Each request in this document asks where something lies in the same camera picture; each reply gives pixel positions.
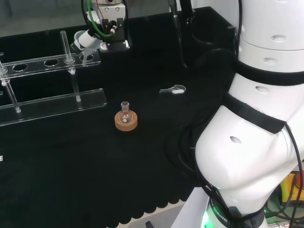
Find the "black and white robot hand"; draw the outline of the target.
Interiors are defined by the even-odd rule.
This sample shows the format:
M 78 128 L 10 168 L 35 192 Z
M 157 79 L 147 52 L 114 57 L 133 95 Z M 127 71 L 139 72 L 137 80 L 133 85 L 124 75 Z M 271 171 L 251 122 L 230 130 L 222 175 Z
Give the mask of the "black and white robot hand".
M 89 30 L 81 30 L 74 35 L 74 42 L 70 45 L 70 48 L 76 53 L 83 53 L 84 51 L 94 52 L 99 49 L 102 42 L 102 39 L 91 35 Z

